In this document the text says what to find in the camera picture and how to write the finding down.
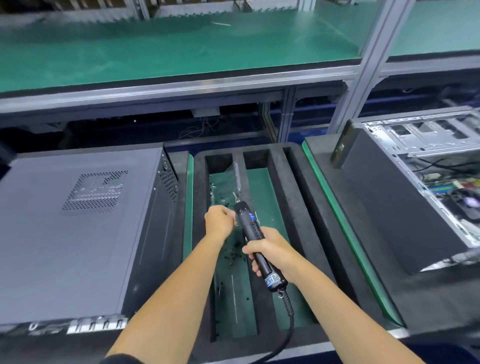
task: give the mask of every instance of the forearm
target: forearm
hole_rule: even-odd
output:
[[[189,257],[130,320],[109,355],[144,362],[184,364],[197,337],[223,242],[205,236]]]
[[[294,280],[344,364],[423,363],[311,263]]]

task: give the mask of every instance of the blue and white sticker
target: blue and white sticker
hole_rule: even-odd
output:
[[[280,280],[280,277],[278,274],[273,273],[270,274],[267,278],[265,278],[265,283],[267,284],[267,287],[270,287],[272,284],[277,283]]]

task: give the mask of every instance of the screwdriver cord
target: screwdriver cord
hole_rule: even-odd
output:
[[[259,363],[264,363],[267,360],[272,359],[274,356],[277,356],[280,354],[280,352],[285,349],[287,346],[288,342],[290,341],[290,338],[293,335],[293,328],[294,328],[294,320],[293,320],[293,307],[292,304],[290,303],[290,299],[288,297],[287,291],[285,289],[278,291],[278,293],[281,294],[281,298],[283,299],[283,303],[285,304],[285,308],[287,309],[288,316],[290,317],[290,329],[288,329],[288,334],[283,340],[283,342],[277,347],[275,350],[273,350],[271,353],[265,355],[264,357],[255,360],[254,362],[250,364],[259,364]]]

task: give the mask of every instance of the hand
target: hand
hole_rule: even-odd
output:
[[[222,244],[233,230],[235,212],[223,205],[210,206],[205,214],[205,236]]]
[[[262,253],[269,262],[282,271],[289,282],[295,283],[298,268],[306,259],[292,248],[277,229],[262,226],[260,230],[264,233],[265,239],[252,240],[242,248],[242,251],[253,260],[252,270],[257,276],[262,276],[253,258],[253,253]]]

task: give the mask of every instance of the black sleeve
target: black sleeve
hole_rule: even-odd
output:
[[[127,354],[115,354],[103,358],[99,364],[143,364],[137,358]]]

